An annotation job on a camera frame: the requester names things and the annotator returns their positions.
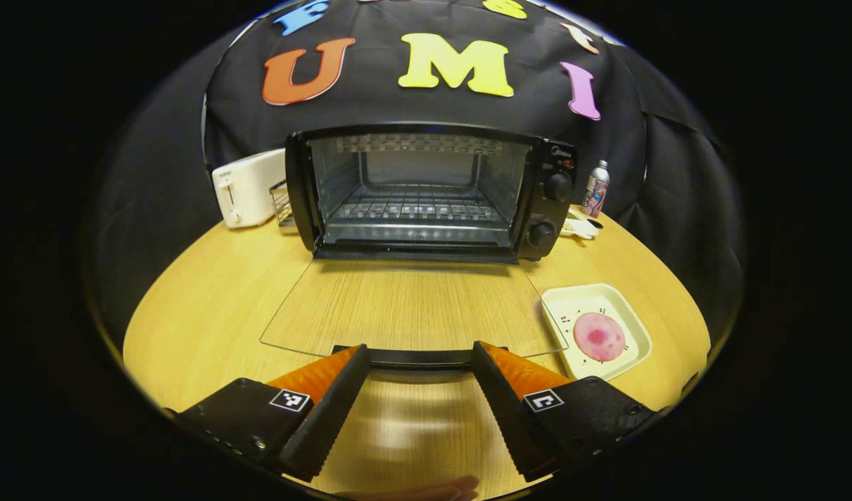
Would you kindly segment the white toaster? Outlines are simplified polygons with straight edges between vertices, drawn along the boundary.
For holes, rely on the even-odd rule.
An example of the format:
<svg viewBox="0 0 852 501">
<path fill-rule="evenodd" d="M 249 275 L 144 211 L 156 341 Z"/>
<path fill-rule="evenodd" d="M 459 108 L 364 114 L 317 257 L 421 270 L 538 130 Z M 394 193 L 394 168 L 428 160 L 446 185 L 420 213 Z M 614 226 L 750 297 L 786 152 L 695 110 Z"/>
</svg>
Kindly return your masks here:
<svg viewBox="0 0 852 501">
<path fill-rule="evenodd" d="M 229 229 L 263 225 L 274 216 L 271 188 L 286 180 L 285 150 L 238 159 L 211 174 L 223 222 Z"/>
</svg>

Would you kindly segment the black electric oven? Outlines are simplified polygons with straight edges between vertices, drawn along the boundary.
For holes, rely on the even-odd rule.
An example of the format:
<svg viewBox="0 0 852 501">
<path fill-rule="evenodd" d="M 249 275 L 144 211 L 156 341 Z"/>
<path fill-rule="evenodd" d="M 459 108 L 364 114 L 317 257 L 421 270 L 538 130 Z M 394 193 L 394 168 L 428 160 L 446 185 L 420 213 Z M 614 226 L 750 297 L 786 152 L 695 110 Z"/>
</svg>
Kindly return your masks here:
<svg viewBox="0 0 852 501">
<path fill-rule="evenodd" d="M 459 365 L 476 340 L 559 350 L 523 270 L 549 255 L 573 197 L 571 145 L 425 122 L 292 134 L 289 209 L 311 262 L 260 335 L 379 364 Z"/>
</svg>

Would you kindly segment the silver drink bottle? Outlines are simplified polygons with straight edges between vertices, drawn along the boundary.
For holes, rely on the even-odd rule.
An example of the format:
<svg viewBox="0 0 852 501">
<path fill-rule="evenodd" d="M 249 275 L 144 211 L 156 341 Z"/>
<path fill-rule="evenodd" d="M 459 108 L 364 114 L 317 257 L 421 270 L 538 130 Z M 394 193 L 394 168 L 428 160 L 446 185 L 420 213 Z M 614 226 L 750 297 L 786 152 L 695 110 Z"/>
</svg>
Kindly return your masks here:
<svg viewBox="0 0 852 501">
<path fill-rule="evenodd" d="M 606 200 L 608 187 L 610 185 L 610 174 L 607 161 L 599 161 L 597 167 L 592 169 L 586 187 L 584 201 L 581 204 L 581 212 L 588 218 L 597 218 Z"/>
</svg>

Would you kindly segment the cream square plate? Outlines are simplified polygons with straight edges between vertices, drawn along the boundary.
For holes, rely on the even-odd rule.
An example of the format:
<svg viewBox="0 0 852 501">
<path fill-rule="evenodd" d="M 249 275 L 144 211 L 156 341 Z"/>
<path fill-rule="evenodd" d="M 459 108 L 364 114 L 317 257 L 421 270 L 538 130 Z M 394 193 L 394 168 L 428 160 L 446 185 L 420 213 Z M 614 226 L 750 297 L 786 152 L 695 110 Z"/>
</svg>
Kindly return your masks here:
<svg viewBox="0 0 852 501">
<path fill-rule="evenodd" d="M 652 352 L 652 340 L 644 324 L 626 298 L 606 283 L 591 283 L 548 289 L 541 296 L 547 324 L 561 347 L 563 364 L 575 379 L 590 376 L 610 381 L 642 363 Z M 598 362 L 581 351 L 573 340 L 573 326 L 588 312 L 612 317 L 620 324 L 626 338 L 622 355 L 608 362 Z"/>
</svg>

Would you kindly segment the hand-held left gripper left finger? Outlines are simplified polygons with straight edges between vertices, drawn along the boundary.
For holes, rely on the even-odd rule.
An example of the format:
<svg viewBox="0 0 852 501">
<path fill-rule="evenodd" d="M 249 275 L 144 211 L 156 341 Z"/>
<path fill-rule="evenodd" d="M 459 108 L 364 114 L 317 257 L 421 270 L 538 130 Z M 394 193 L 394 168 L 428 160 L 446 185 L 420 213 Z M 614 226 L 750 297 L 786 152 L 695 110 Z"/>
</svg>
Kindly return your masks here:
<svg viewBox="0 0 852 501">
<path fill-rule="evenodd" d="M 254 466 L 310 482 L 320 475 L 370 367 L 371 354 L 359 344 L 270 383 L 238 378 L 175 419 Z"/>
</svg>

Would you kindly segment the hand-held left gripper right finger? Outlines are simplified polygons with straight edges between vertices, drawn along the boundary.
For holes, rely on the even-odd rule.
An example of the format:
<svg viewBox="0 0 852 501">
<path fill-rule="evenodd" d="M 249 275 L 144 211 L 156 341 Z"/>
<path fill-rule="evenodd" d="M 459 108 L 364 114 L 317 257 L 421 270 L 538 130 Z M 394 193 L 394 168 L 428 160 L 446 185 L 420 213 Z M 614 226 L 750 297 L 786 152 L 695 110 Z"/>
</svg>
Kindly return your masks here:
<svg viewBox="0 0 852 501">
<path fill-rule="evenodd" d="M 600 377 L 572 380 L 480 340 L 472 371 L 528 482 L 582 469 L 657 421 L 654 410 Z"/>
</svg>

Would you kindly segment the pink round ham slice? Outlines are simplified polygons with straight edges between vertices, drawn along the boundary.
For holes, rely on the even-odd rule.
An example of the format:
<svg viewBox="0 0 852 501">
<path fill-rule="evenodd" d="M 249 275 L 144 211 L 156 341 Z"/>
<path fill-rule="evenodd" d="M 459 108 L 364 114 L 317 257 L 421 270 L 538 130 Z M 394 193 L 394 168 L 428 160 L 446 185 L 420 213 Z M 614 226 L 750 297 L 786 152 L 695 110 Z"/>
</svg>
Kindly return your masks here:
<svg viewBox="0 0 852 501">
<path fill-rule="evenodd" d="M 612 317 L 597 312 L 588 312 L 576 320 L 573 340 L 585 355 L 598 362 L 619 358 L 626 348 L 620 324 Z"/>
</svg>

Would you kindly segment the black backdrop cloth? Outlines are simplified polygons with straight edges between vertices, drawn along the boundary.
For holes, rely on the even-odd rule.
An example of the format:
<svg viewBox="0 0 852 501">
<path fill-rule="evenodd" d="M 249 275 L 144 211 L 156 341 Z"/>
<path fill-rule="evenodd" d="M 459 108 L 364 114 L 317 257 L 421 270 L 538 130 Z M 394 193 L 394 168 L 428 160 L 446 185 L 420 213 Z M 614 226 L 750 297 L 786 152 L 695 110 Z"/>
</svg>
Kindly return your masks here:
<svg viewBox="0 0 852 501">
<path fill-rule="evenodd" d="M 604 213 L 645 244 L 695 299 L 711 343 L 728 335 L 746 279 L 746 225 L 731 155 L 689 96 L 638 51 L 588 20 L 533 4 L 525 18 L 481 0 L 328 0 L 286 33 L 301 6 L 274 8 L 184 61 L 111 144 L 83 234 L 88 283 L 121 348 L 152 283 L 221 222 L 211 169 L 282 148 L 296 131 L 451 122 L 576 145 L 576 194 L 610 163 Z M 456 51 L 508 49 L 511 96 L 465 85 L 402 88 L 409 33 Z"/>
</svg>

